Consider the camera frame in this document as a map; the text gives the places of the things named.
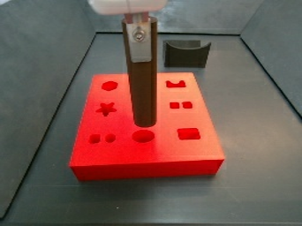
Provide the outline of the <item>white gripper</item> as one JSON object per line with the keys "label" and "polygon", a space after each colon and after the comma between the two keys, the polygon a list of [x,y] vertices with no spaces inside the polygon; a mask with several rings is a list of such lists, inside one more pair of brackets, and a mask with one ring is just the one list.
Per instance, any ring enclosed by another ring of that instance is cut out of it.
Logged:
{"label": "white gripper", "polygon": [[132,63],[149,62],[151,18],[149,11],[159,11],[167,0],[87,0],[93,11],[101,15],[128,14],[125,16],[125,34],[128,38]]}

